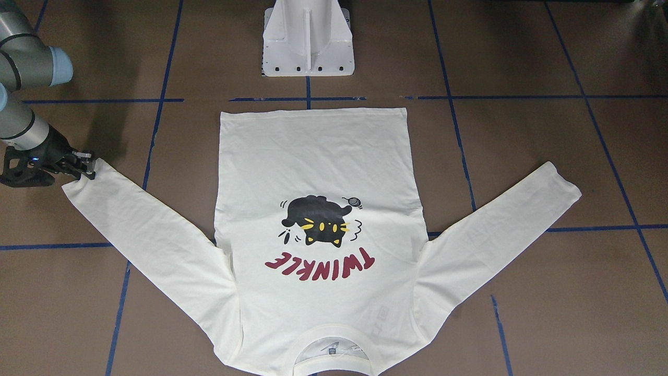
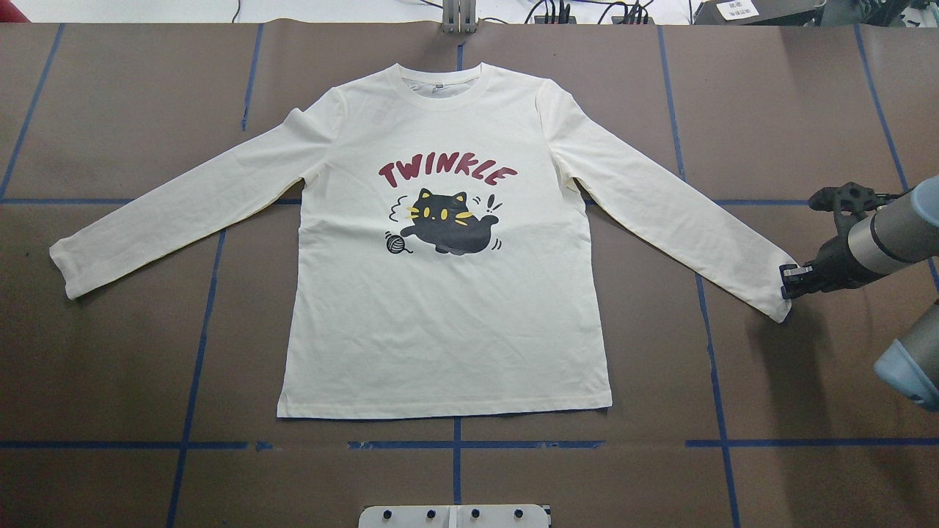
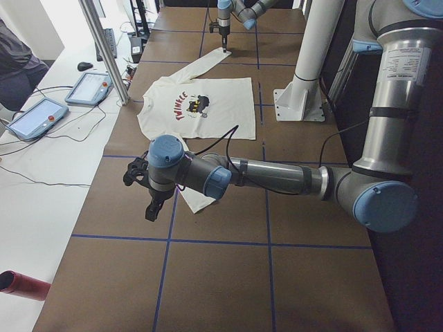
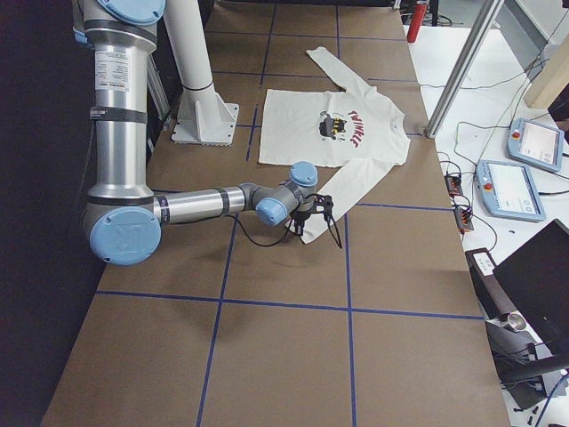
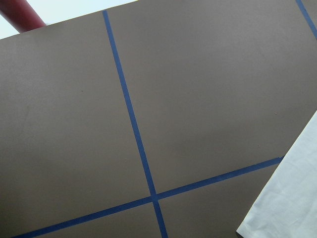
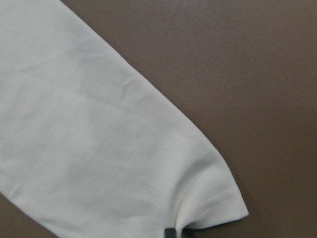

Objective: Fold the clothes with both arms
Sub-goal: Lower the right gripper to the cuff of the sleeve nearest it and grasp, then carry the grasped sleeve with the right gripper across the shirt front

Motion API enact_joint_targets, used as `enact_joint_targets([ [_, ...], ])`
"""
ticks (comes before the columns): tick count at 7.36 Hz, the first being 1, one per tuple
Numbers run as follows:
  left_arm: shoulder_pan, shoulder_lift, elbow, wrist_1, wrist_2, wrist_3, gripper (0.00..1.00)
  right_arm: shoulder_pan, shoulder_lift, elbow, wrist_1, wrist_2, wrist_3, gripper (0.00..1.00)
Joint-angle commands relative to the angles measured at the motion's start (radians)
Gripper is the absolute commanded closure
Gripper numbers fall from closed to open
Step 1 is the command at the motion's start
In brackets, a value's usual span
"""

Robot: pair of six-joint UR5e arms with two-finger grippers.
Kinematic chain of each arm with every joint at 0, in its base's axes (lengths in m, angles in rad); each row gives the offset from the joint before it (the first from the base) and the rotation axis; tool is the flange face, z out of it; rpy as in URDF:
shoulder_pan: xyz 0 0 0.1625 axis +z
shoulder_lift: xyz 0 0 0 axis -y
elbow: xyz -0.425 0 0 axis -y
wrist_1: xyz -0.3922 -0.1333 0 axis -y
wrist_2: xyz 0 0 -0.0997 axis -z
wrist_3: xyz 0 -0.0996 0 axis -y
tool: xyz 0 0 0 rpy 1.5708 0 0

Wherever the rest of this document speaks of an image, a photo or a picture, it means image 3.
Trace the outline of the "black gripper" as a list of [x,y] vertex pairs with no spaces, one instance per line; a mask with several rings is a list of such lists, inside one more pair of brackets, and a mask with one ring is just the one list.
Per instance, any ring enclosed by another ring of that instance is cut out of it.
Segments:
[[227,52],[228,36],[230,34],[230,26],[219,26],[219,34],[221,35],[222,50]]
[[149,193],[152,197],[152,200],[146,208],[145,219],[148,221],[155,221],[158,218],[159,212],[161,211],[164,202],[173,196],[173,190],[161,192],[158,190],[150,189]]

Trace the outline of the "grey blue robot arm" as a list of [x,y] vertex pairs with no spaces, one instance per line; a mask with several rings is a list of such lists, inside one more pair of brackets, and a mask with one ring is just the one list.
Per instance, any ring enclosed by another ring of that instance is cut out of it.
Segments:
[[217,19],[210,26],[210,32],[212,33],[215,28],[218,30],[221,35],[223,52],[227,52],[232,16],[236,17],[245,29],[250,30],[256,25],[257,19],[276,3],[275,0],[262,0],[247,7],[244,1],[219,0],[217,2]]
[[229,185],[260,187],[288,196],[314,195],[334,201],[375,232],[394,232],[417,214],[418,197],[408,184],[407,165],[419,101],[434,46],[442,38],[441,1],[357,1],[352,49],[378,53],[381,61],[368,119],[345,121],[342,129],[348,167],[283,165],[205,148],[186,151],[172,135],[150,136],[142,156],[142,181],[152,197],[145,216],[156,220],[177,185],[220,199]]

